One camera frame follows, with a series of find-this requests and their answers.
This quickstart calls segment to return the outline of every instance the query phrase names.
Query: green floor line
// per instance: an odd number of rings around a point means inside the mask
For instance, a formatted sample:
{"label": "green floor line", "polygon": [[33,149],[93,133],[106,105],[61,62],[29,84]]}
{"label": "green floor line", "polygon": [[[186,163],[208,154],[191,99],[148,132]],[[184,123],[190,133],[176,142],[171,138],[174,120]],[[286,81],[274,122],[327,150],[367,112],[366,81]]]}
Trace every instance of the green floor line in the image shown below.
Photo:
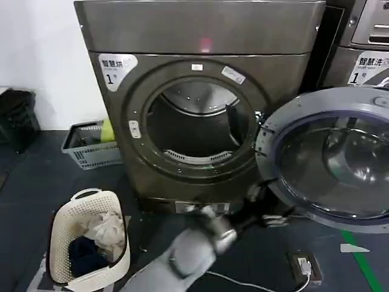
{"label": "green floor line", "polygon": [[[342,231],[342,235],[347,243],[358,246],[357,241],[351,232]],[[353,252],[353,256],[365,276],[366,281],[369,283],[372,292],[383,292],[382,285],[378,282],[376,275],[374,275],[365,255],[361,252]]]}

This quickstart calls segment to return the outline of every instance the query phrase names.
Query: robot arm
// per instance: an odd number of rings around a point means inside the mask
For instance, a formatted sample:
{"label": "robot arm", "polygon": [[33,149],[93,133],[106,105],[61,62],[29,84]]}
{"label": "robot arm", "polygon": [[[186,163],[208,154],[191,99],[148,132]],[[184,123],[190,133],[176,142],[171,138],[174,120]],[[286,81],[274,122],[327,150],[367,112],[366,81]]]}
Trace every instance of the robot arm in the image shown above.
{"label": "robot arm", "polygon": [[236,231],[224,217],[211,218],[207,229],[187,229],[121,292],[184,292],[235,239]]}

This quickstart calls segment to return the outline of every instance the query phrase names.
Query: dryer drum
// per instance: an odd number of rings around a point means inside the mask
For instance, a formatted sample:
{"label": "dryer drum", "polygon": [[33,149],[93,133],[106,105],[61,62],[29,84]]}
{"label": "dryer drum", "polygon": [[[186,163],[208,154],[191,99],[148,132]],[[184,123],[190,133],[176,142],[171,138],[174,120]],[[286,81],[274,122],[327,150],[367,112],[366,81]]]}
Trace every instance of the dryer drum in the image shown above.
{"label": "dryer drum", "polygon": [[176,162],[193,165],[228,160],[247,136],[248,114],[239,98],[210,82],[187,81],[164,90],[147,112],[155,146]]}

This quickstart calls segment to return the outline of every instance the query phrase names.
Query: white plastic laundry basket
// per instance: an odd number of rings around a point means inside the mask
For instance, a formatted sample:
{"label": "white plastic laundry basket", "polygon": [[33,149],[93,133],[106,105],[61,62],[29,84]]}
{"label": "white plastic laundry basket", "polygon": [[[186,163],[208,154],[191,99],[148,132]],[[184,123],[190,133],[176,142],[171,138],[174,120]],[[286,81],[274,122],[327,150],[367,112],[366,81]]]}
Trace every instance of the white plastic laundry basket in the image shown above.
{"label": "white plastic laundry basket", "polygon": [[109,211],[115,211],[122,215],[126,230],[120,202],[114,192],[107,190],[82,190],[76,193],[55,214],[47,251],[47,272],[57,285],[62,285],[75,292],[90,292],[107,287],[128,272],[130,250],[127,233],[125,237],[126,248],[116,262],[78,278],[75,278],[70,271],[68,247],[79,236],[79,234],[75,234],[75,226],[85,216]]}

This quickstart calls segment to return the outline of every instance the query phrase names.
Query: white sticker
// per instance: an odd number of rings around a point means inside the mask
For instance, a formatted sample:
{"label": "white sticker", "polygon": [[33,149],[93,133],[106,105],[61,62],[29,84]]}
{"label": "white sticker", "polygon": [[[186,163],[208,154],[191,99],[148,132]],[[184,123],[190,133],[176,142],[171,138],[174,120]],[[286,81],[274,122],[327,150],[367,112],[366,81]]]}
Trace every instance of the white sticker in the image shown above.
{"label": "white sticker", "polygon": [[351,245],[349,243],[341,243],[340,252],[370,252],[370,250],[361,246]]}
{"label": "white sticker", "polygon": [[237,73],[234,69],[228,66],[224,67],[223,71],[221,71],[221,74],[237,82],[238,84],[242,84],[243,81],[246,79],[245,76],[240,73]]}
{"label": "white sticker", "polygon": [[142,137],[139,130],[139,123],[137,120],[129,120],[128,121],[129,131],[131,132],[131,136],[135,139],[139,139]]}
{"label": "white sticker", "polygon": [[138,65],[134,55],[126,54],[100,54],[98,60],[110,91],[116,91],[124,77]]}
{"label": "white sticker", "polygon": [[202,64],[192,64],[192,71],[202,71]]}
{"label": "white sticker", "polygon": [[347,84],[389,86],[389,52],[365,51],[355,63]]}

